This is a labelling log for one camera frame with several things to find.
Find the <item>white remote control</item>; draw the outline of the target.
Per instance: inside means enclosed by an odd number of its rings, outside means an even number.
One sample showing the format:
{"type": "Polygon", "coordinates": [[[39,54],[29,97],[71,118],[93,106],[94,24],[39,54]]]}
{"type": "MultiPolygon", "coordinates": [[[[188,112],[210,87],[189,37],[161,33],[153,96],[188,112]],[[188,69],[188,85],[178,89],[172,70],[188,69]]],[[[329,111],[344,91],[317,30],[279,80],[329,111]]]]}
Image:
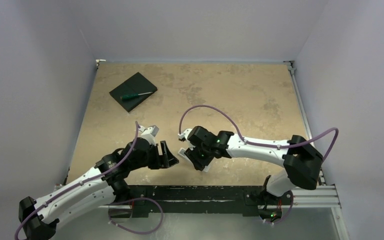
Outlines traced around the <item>white remote control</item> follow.
{"type": "MultiPolygon", "coordinates": [[[[189,163],[193,164],[193,162],[186,156],[186,149],[185,148],[180,148],[179,151],[177,152],[177,154],[182,157],[183,159],[185,159],[186,161],[188,161],[189,163]]],[[[201,172],[205,172],[205,173],[208,173],[209,170],[210,170],[210,166],[205,166],[203,170],[201,170],[201,172]]]]}

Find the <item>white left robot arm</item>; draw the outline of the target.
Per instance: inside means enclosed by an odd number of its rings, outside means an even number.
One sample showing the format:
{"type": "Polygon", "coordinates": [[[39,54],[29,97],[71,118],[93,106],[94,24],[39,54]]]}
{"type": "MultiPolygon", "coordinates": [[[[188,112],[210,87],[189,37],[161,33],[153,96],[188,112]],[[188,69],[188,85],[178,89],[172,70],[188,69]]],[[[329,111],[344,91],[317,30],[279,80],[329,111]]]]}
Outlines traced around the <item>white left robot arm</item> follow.
{"type": "Polygon", "coordinates": [[[125,179],[130,172],[148,168],[168,169],[179,163],[165,141],[136,137],[125,147],[105,155],[82,176],[62,188],[39,198],[25,197],[19,202],[20,225],[14,238],[24,232],[28,240],[49,240],[63,221],[75,219],[102,205],[143,201],[131,193],[125,179]]]}

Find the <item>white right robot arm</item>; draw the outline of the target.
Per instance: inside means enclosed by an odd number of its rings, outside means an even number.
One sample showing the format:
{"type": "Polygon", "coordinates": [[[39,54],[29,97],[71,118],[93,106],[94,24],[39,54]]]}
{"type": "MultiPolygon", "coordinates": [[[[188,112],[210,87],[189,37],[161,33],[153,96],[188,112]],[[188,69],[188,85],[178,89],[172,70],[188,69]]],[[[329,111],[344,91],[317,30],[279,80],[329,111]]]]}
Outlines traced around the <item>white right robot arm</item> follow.
{"type": "Polygon", "coordinates": [[[178,134],[178,138],[188,144],[179,154],[198,171],[208,172],[212,160],[220,158],[247,158],[282,167],[279,173],[268,177],[260,191],[262,200],[268,204],[294,188],[317,188],[323,156],[300,135],[293,135],[289,140],[264,140],[241,138],[231,131],[213,134],[202,126],[195,126],[178,134]]]}

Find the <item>black foam block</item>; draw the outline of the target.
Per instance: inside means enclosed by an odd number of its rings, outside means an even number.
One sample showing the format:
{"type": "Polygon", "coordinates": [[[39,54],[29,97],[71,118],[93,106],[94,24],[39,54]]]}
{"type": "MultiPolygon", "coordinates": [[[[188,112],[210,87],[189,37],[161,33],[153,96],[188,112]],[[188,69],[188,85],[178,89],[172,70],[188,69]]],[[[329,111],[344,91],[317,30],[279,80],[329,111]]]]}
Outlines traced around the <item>black foam block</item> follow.
{"type": "Polygon", "coordinates": [[[150,82],[144,75],[137,72],[127,80],[125,80],[122,84],[115,87],[113,90],[109,92],[110,96],[121,105],[128,113],[131,112],[134,108],[136,108],[139,104],[141,104],[144,100],[150,97],[153,93],[155,93],[158,88],[150,82]],[[130,100],[121,100],[121,96],[130,95],[130,94],[140,94],[153,92],[149,95],[143,95],[135,99],[130,100]]]}

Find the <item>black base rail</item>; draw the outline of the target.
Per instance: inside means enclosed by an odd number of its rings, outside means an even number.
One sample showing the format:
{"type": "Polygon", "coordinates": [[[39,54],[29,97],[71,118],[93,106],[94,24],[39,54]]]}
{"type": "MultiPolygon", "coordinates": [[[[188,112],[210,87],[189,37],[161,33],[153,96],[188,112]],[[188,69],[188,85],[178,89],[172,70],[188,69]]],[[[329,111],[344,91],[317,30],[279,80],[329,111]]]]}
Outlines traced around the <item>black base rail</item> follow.
{"type": "Polygon", "coordinates": [[[291,191],[281,197],[263,195],[255,185],[191,186],[131,185],[125,199],[117,197],[114,207],[126,206],[134,218],[147,218],[150,213],[165,214],[239,214],[243,217],[278,219],[282,207],[290,207],[291,191]]]}

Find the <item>green handled screwdriver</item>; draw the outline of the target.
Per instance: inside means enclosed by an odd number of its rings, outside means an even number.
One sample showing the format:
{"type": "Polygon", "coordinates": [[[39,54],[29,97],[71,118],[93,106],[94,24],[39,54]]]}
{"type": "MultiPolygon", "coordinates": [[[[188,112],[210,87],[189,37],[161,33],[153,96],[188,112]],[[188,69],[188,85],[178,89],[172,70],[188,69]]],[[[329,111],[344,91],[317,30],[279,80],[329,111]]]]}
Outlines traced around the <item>green handled screwdriver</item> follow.
{"type": "Polygon", "coordinates": [[[139,98],[141,96],[145,96],[145,95],[151,95],[153,94],[153,92],[143,92],[143,93],[134,93],[134,94],[126,94],[126,95],[122,95],[120,97],[120,99],[122,101],[128,101],[128,100],[131,100],[131,99],[136,99],[136,98],[139,98]]]}

